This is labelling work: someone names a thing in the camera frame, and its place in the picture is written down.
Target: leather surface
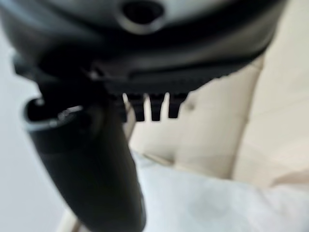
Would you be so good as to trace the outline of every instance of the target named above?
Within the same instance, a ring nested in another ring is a hole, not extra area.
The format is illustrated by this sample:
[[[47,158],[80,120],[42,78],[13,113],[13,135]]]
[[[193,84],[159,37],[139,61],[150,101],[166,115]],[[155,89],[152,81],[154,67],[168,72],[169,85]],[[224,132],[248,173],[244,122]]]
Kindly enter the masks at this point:
[[[265,58],[233,178],[309,182],[309,1],[292,0]]]

